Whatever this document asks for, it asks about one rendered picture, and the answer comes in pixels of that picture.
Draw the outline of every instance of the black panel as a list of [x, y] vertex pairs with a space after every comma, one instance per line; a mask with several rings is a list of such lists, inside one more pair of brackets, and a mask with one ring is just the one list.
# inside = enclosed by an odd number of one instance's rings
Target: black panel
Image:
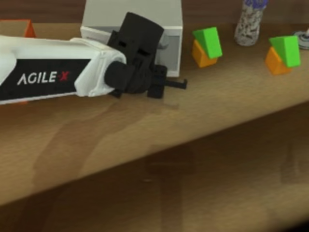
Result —
[[76, 92], [90, 59], [18, 59], [0, 86], [0, 101]]

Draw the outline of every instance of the gray box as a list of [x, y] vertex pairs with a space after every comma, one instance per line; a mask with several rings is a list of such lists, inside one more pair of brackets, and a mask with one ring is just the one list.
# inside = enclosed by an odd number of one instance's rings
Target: gray box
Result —
[[178, 77], [183, 39], [181, 0], [87, 0], [82, 25], [118, 31], [127, 12], [146, 17], [165, 29], [169, 45], [158, 49], [156, 64], [167, 66], [169, 77]]

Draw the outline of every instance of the stacked blocks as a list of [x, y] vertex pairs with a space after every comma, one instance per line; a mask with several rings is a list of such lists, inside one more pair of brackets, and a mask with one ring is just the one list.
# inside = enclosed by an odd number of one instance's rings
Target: stacked blocks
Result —
[[271, 47], [265, 63], [273, 75], [289, 73], [293, 67], [300, 66], [300, 52], [297, 36], [279, 36], [269, 39]]
[[216, 27], [193, 31], [192, 56], [200, 68], [217, 63], [222, 49]]

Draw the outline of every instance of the wooden surface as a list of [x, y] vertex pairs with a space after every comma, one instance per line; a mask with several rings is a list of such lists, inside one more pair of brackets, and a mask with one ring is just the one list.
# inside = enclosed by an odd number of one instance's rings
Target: wooden surface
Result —
[[[265, 23], [309, 22], [307, 0], [270, 0]], [[242, 0], [183, 0], [185, 23], [237, 22]], [[81, 23], [85, 0], [2, 0], [1, 18], [31, 18], [40, 23]]]
[[0, 207], [0, 231], [282, 231], [308, 219], [308, 118], [306, 103], [150, 157], [190, 172], [139, 159]]
[[[79, 36], [75, 24], [37, 24], [43, 38]], [[297, 26], [265, 26], [257, 46], [233, 41], [218, 27], [224, 56], [199, 69], [191, 58], [193, 29], [184, 32], [182, 78], [187, 90], [163, 100], [143, 95], [63, 97], [0, 108], [0, 204], [135, 160], [309, 100], [307, 66], [274, 77], [264, 64], [268, 38]], [[309, 53], [302, 52], [304, 64]]]

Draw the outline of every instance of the brown floor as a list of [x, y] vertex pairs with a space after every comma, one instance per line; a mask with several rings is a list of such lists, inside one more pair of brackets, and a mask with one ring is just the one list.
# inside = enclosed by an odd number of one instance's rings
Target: brown floor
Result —
[[309, 103], [0, 208], [1, 232], [276, 232], [308, 216]]
[[[3, 19], [31, 18], [34, 22], [81, 22], [85, 0], [2, 0], [0, 15]], [[183, 0], [185, 23], [236, 22], [241, 0]], [[271, 0], [264, 22], [308, 23], [307, 0]]]

